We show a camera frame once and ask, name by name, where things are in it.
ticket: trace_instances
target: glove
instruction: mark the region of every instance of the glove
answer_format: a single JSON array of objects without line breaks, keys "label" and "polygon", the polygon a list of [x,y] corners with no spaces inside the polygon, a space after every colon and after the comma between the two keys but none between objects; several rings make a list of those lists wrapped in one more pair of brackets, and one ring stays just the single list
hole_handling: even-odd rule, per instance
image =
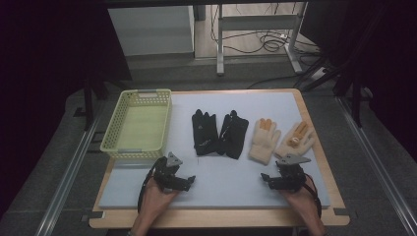
[{"label": "glove", "polygon": [[281,131],[275,130],[276,123],[270,119],[258,120],[255,125],[255,134],[252,138],[252,147],[249,156],[255,160],[269,164],[270,156],[276,147]]},{"label": "glove", "polygon": [[194,149],[197,155],[205,155],[217,151],[218,136],[215,115],[209,116],[198,109],[192,117]]},{"label": "glove", "polygon": [[295,123],[274,153],[278,157],[284,157],[289,153],[303,155],[315,141],[310,137],[312,133],[313,128],[309,128],[306,122]]},{"label": "glove", "polygon": [[226,153],[227,156],[238,159],[245,143],[248,125],[249,122],[237,116],[235,110],[232,110],[230,115],[225,115],[218,138],[217,153],[220,155]]}]

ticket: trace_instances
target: beige glove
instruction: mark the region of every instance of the beige glove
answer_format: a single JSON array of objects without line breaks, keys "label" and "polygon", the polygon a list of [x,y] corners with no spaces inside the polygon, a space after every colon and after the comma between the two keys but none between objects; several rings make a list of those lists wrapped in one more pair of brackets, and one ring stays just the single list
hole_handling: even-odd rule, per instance
[{"label": "beige glove", "polygon": [[258,120],[255,124],[255,134],[249,155],[255,160],[268,165],[281,131],[275,130],[276,123],[270,119]]},{"label": "beige glove", "polygon": [[288,153],[303,155],[315,141],[314,138],[310,137],[313,131],[313,128],[309,128],[305,121],[295,123],[274,153],[278,157],[284,157]]}]

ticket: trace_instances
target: wooden table frame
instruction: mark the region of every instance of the wooden table frame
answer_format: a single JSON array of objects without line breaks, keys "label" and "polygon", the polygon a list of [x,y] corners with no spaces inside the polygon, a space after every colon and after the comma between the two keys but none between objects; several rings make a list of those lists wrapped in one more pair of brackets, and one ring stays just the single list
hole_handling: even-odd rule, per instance
[{"label": "wooden table frame", "polygon": [[[301,117],[314,127],[304,99],[298,89],[253,89],[253,90],[199,90],[174,91],[173,94],[196,93],[254,93],[254,92],[292,92],[300,110]],[[345,209],[343,199],[334,181],[328,161],[316,132],[313,151],[328,189],[330,206],[323,209],[322,221],[325,225],[346,225],[349,215],[336,215],[336,208]],[[92,211],[102,211],[102,218],[91,218],[92,228],[131,228],[136,216],[135,209],[102,209],[98,206],[101,195],[113,169],[114,160],[110,159],[104,174]],[[153,228],[199,228],[199,227],[296,227],[303,226],[301,218],[291,208],[274,209],[168,209],[152,225]]]}]

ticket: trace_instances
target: black curtain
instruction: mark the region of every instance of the black curtain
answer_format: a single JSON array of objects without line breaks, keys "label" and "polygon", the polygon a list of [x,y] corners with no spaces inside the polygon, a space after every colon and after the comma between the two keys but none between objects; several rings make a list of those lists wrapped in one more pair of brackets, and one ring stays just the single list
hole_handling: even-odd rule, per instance
[{"label": "black curtain", "polygon": [[104,5],[0,5],[1,213],[25,183],[85,79],[131,80]]}]

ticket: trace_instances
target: basket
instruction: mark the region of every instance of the basket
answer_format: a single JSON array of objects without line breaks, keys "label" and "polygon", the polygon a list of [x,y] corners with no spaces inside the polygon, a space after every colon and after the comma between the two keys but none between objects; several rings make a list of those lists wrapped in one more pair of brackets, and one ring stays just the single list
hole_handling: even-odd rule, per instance
[{"label": "basket", "polygon": [[123,159],[164,156],[171,106],[169,89],[122,91],[100,150]]}]

